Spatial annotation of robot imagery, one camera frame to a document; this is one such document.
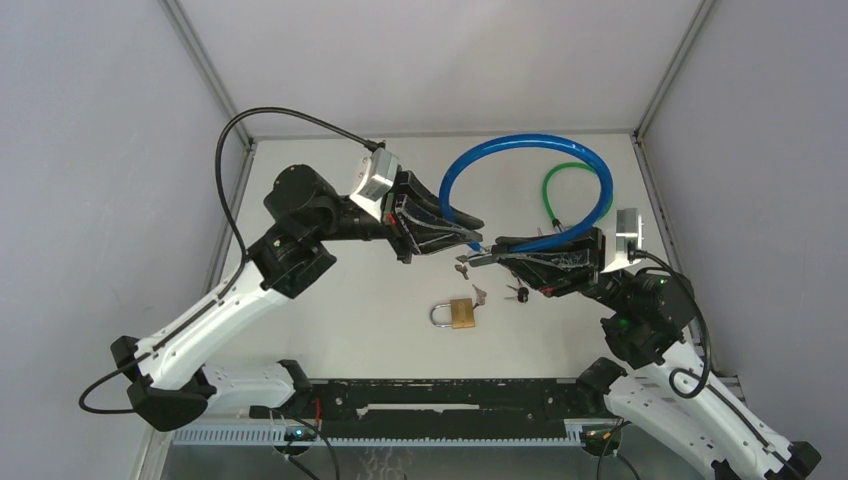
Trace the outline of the blue cable lock keys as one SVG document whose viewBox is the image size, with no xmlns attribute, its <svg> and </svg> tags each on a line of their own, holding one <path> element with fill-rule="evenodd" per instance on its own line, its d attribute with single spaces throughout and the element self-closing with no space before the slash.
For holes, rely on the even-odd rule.
<svg viewBox="0 0 848 480">
<path fill-rule="evenodd" d="M 464 280 L 469 280 L 469 267 L 468 267 L 468 257 L 465 255 L 457 256 L 455 258 L 456 263 L 454 265 L 454 269 L 463 277 Z"/>
</svg>

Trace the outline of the large brass padlock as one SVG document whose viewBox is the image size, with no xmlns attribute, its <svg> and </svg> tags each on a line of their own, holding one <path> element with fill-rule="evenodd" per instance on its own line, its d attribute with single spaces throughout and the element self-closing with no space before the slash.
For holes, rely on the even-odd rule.
<svg viewBox="0 0 848 480">
<path fill-rule="evenodd" d="M 428 314 L 430 323 L 437 328 L 467 329 L 477 324 L 477 304 L 470 298 L 453 299 L 433 306 Z"/>
</svg>

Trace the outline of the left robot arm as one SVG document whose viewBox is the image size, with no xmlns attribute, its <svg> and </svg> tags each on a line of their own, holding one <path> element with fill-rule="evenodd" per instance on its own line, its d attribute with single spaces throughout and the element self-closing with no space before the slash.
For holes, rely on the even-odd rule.
<svg viewBox="0 0 848 480">
<path fill-rule="evenodd" d="M 277 176 L 264 205 L 273 225 L 230 278 L 162 330 L 140 339 L 122 336 L 111 345 L 129 380 L 131 412 L 158 431 L 212 412 L 265 407 L 298 417 L 310 409 L 311 384 L 296 361 L 238 371 L 213 365 L 210 357 L 326 273 L 336 261 L 327 242 L 385 240 L 406 263 L 479 241 L 483 228 L 480 219 L 459 210 L 443 214 L 438 198 L 409 171 L 400 171 L 386 192 L 381 218 L 304 164 Z"/>
</svg>

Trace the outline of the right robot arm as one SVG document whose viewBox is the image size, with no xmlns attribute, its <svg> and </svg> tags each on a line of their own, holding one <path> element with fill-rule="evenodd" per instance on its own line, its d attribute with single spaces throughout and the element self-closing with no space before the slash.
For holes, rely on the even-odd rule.
<svg viewBox="0 0 848 480">
<path fill-rule="evenodd" d="M 821 455 L 754 415 L 713 373 L 711 350 L 686 340 L 706 324 L 690 282 L 643 250 L 641 231 L 615 237 L 615 265 L 593 227 L 552 245 L 552 236 L 499 237 L 490 252 L 526 286 L 548 298 L 578 292 L 612 310 L 601 327 L 612 359 L 579 377 L 579 406 L 607 412 L 653 436 L 706 479 L 806 479 Z M 543 247 L 534 249 L 539 241 Z"/>
</svg>

